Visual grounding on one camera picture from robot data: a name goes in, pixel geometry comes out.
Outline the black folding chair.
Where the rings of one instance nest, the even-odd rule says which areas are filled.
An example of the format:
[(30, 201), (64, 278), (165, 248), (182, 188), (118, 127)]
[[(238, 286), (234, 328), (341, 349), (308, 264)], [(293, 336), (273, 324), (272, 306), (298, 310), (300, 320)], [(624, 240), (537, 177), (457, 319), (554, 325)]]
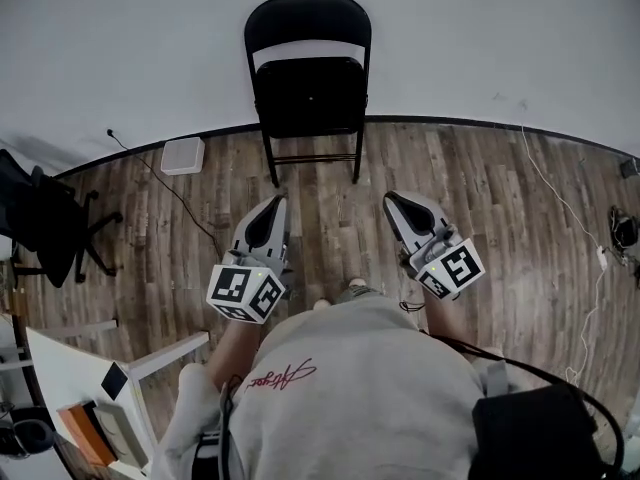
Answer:
[[(361, 47), (365, 57), (311, 56), (254, 62), (257, 52), (306, 41)], [(372, 25), (354, 0), (268, 0), (257, 6), (244, 26), (244, 44), (271, 181), (279, 165), (351, 161), (352, 179), (360, 177)], [(280, 156), (274, 139), (335, 135), (356, 138), (352, 153)]]

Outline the person's right forearm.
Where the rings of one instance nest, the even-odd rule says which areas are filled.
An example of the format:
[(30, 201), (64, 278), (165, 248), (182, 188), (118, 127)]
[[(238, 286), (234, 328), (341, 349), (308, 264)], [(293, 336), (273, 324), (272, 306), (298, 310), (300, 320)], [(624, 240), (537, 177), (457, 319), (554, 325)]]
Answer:
[(451, 299), (439, 299), (426, 288), (423, 294), (426, 327), (421, 332), (451, 345), (471, 344), (468, 326), (456, 304)]

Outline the small black box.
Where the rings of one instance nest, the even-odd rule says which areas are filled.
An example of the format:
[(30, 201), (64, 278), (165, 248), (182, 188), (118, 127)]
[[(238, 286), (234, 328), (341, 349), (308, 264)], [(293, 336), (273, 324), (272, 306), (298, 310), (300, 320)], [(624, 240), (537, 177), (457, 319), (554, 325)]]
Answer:
[(128, 376), (116, 362), (112, 362), (101, 382), (101, 388), (110, 400), (115, 401), (126, 386)]

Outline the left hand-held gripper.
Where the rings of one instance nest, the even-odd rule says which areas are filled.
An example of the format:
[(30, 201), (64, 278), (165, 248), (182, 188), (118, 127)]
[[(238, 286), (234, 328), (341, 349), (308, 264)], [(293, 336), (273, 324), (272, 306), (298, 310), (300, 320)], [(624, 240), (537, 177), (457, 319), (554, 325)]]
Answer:
[(206, 302), (229, 320), (264, 324), (291, 297), (287, 260), (288, 201), (271, 196), (240, 221), (220, 264), (213, 267)]

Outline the person's leg in jeans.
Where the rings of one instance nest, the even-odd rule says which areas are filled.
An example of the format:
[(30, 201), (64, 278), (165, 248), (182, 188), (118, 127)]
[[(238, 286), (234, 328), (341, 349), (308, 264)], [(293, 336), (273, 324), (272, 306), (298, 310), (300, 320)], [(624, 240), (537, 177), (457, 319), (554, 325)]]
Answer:
[(387, 299), (383, 294), (370, 287), (362, 278), (354, 278), (348, 282), (347, 288), (333, 301), (325, 298), (318, 299), (312, 305), (313, 311), (320, 311), (331, 307), (348, 310), (379, 310), (387, 306)]

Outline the black office chair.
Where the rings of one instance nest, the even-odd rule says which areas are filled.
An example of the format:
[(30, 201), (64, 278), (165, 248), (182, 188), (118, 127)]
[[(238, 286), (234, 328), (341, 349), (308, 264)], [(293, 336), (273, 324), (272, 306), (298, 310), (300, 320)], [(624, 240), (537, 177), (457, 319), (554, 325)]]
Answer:
[(60, 288), (70, 273), (78, 284), (86, 280), (82, 263), (89, 256), (107, 276), (117, 275), (96, 251), (92, 238), (109, 223), (123, 216), (112, 212), (97, 222), (89, 222), (90, 203), (99, 198), (95, 190), (82, 203), (75, 190), (46, 175), (36, 166), (30, 173), (5, 150), (0, 149), (0, 235), (37, 255), (38, 267), (24, 267), (19, 256), (10, 258), (15, 282), (25, 276), (44, 275)]

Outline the person's grey sweatshirt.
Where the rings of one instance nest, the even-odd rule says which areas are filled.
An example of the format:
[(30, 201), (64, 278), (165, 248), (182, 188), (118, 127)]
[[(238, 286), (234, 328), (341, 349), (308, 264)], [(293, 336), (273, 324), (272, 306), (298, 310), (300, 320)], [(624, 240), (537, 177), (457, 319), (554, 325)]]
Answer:
[(184, 367), (151, 480), (467, 480), (474, 406), (528, 383), (423, 334), (386, 299), (285, 320), (221, 391), (206, 364)]

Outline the grey box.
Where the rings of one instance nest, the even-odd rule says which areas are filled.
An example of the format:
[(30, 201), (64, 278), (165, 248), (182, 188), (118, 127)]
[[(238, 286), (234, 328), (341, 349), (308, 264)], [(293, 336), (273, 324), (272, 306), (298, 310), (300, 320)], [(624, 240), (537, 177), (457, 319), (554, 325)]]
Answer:
[(122, 463), (142, 470), (148, 463), (123, 408), (99, 404), (92, 408), (95, 418), (115, 457)]

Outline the white table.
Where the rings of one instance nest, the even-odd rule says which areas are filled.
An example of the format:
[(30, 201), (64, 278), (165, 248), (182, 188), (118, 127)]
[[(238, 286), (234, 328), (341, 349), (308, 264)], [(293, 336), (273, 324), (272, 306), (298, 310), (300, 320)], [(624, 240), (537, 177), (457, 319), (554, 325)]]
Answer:
[[(209, 333), (199, 331), (131, 363), (92, 354), (62, 342), (66, 337), (102, 332), (118, 327), (118, 322), (87, 324), (58, 329), (26, 329), (28, 349), (45, 406), (58, 435), (76, 448), (57, 410), (80, 402), (112, 402), (124, 409), (126, 416), (148, 458), (157, 446), (140, 381), (209, 343)], [(101, 382), (112, 362), (128, 376), (128, 382), (115, 401), (109, 399)]]

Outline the black round object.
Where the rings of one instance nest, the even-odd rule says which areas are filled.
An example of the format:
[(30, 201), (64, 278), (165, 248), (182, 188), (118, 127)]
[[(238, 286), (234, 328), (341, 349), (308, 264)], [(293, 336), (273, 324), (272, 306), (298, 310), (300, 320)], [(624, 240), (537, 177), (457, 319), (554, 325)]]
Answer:
[(54, 441), (54, 432), (42, 420), (0, 420), (0, 456), (24, 459), (50, 450)]

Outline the orange box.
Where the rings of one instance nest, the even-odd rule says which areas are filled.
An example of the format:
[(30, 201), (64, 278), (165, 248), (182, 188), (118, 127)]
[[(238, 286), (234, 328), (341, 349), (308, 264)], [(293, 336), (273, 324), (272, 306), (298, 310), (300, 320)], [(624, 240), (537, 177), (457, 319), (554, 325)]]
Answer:
[(117, 461), (94, 413), (94, 402), (69, 405), (57, 414), (84, 458), (92, 466), (108, 467)]

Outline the white square box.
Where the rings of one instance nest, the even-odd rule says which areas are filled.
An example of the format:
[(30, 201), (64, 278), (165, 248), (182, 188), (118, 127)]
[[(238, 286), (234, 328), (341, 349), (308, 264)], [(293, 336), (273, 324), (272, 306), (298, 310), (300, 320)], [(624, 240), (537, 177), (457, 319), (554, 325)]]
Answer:
[(205, 144), (200, 137), (167, 141), (163, 147), (161, 171), (168, 176), (200, 173)]

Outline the person's left forearm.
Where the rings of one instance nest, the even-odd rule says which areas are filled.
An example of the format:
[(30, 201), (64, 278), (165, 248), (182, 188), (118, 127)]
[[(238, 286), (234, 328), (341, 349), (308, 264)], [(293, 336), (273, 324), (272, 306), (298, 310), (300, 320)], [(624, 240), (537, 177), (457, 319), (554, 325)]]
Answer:
[(263, 330), (255, 323), (231, 320), (206, 363), (206, 371), (218, 391), (235, 376), (244, 379), (260, 347)]

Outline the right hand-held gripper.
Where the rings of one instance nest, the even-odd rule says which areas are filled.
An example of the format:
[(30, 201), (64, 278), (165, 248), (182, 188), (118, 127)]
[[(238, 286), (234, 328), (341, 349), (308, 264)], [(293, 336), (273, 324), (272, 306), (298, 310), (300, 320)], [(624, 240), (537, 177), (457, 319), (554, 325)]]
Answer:
[(383, 209), (401, 245), (401, 266), (439, 299), (454, 297), (485, 274), (472, 241), (462, 238), (434, 200), (392, 190), (383, 197)]

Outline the black pack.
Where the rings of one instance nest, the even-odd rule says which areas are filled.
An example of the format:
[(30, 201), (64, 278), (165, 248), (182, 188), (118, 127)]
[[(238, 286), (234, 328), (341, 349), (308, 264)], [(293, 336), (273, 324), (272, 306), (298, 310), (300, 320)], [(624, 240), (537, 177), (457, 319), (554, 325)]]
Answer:
[(595, 421), (567, 387), (486, 397), (472, 418), (478, 450), (469, 480), (600, 480), (604, 474)]

